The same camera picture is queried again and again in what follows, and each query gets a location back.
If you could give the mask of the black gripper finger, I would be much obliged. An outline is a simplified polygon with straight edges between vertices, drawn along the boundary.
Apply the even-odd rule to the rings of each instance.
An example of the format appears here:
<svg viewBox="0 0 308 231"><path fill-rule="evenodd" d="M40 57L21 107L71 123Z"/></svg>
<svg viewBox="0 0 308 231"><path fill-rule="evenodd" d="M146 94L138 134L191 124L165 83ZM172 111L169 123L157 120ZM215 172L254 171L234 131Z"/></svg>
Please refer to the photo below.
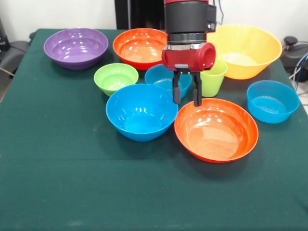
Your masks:
<svg viewBox="0 0 308 231"><path fill-rule="evenodd" d="M200 78L200 72L192 72L192 78L195 82L195 88L193 89L194 106L202 105L202 80Z"/></svg>
<svg viewBox="0 0 308 231"><path fill-rule="evenodd" d="M180 94L180 75L181 72L179 70L176 70L173 72L173 80L172 80L172 92L173 92L173 102L175 104L180 104L181 102L181 94Z"/></svg>

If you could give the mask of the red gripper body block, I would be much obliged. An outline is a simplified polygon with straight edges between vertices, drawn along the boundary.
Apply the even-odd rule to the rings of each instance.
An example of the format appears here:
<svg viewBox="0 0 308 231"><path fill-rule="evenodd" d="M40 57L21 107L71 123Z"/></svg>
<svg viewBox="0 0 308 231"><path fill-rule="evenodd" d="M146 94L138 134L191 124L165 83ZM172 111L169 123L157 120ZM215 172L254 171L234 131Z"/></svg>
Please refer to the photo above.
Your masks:
<svg viewBox="0 0 308 231"><path fill-rule="evenodd" d="M216 49L212 43L168 44L162 51L164 66L172 71L188 69L191 72L209 70L215 63Z"/></svg>

